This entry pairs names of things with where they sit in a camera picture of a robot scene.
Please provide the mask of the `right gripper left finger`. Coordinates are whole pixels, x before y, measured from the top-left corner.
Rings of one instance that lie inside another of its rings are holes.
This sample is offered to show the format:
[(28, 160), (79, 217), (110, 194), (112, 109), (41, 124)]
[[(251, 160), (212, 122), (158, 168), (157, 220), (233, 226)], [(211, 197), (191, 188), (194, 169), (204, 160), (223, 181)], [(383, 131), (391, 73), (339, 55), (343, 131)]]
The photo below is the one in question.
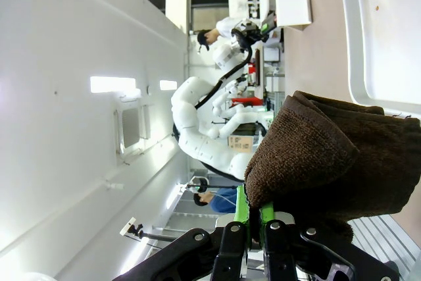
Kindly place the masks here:
[(241, 186), (234, 218), (224, 227), (192, 228), (115, 280), (239, 280), (247, 266), (248, 216)]

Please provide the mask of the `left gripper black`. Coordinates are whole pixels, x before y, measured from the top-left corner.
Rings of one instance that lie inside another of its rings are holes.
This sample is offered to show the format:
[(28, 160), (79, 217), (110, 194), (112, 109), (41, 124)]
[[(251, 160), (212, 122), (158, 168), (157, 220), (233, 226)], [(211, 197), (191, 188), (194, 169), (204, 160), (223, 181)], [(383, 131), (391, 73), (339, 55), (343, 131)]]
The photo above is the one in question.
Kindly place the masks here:
[[(247, 20), (241, 24), (241, 27), (242, 27), (242, 34), (245, 38), (245, 41), (249, 45), (252, 45), (262, 40), (263, 36), (260, 32), (260, 29), (254, 22)], [(276, 12), (269, 11), (266, 18), (262, 21), (262, 29), (272, 30), (272, 31), (267, 35), (267, 38), (263, 39), (262, 41), (263, 43), (279, 43), (280, 42), (280, 30), (275, 29), (276, 27), (277, 27)]]

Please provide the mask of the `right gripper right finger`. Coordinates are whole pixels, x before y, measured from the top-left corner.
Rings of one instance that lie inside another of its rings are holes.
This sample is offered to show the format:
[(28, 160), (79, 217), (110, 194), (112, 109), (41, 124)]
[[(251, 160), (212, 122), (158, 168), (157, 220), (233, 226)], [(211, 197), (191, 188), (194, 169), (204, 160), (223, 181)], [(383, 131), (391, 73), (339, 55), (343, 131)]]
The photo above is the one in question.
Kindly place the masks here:
[(290, 214), (276, 215), (271, 203), (260, 209), (264, 270), (269, 280), (399, 280), (399, 270), (383, 263), (331, 230), (311, 224), (287, 224)]

